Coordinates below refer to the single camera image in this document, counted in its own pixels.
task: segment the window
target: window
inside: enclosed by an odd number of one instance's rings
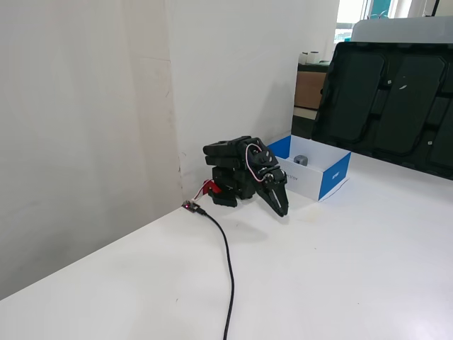
[[[372,0],[340,0],[334,43],[351,38],[354,25],[365,18]]]

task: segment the white wall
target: white wall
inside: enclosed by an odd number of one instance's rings
[[[300,13],[304,51],[319,51],[321,59],[332,59],[339,6],[340,0],[305,1],[304,12]]]
[[[186,198],[211,177],[204,145],[290,131],[306,2],[166,1]]]
[[[440,0],[437,7],[436,16],[453,16],[453,1]]]
[[[165,27],[163,0],[1,2],[0,299],[180,204]]]

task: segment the white wire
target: white wire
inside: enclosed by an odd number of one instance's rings
[[[258,177],[256,177],[255,173],[254,173],[253,170],[251,169],[250,165],[248,165],[248,148],[249,148],[250,146],[252,146],[252,145],[253,145],[254,147],[257,147],[258,150],[260,150],[260,152],[262,151],[261,148],[260,148],[258,145],[256,145],[256,144],[249,144],[249,145],[247,145],[247,148],[246,148],[246,164],[247,164],[248,170],[250,170],[250,173],[252,174],[252,176],[254,177],[254,179],[255,179],[257,182],[262,182],[262,181],[264,181],[264,178],[263,178],[263,179],[258,179]]]
[[[208,184],[209,182],[211,181],[211,179],[208,179],[206,180],[203,185],[201,186],[200,190],[197,192],[197,195],[193,196],[192,200],[196,200],[198,195],[201,193],[201,190],[203,190],[203,188],[206,186],[206,184]]]

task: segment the white cup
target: white cup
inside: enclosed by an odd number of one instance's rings
[[[319,52],[317,52],[317,51],[310,52],[306,59],[307,64],[318,64],[319,61],[320,61],[320,57],[319,57]]]
[[[299,55],[299,63],[302,64],[302,65],[305,65],[306,64],[306,59],[308,58],[309,54],[307,52],[302,52],[300,55]]]

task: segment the cardboard box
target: cardboard box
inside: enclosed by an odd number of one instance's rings
[[[287,173],[288,190],[318,201],[342,182],[348,174],[351,152],[313,140],[290,135],[269,145]],[[298,155],[308,165],[294,163]]]
[[[326,73],[297,72],[294,106],[317,110],[321,102],[321,90],[325,78]]]

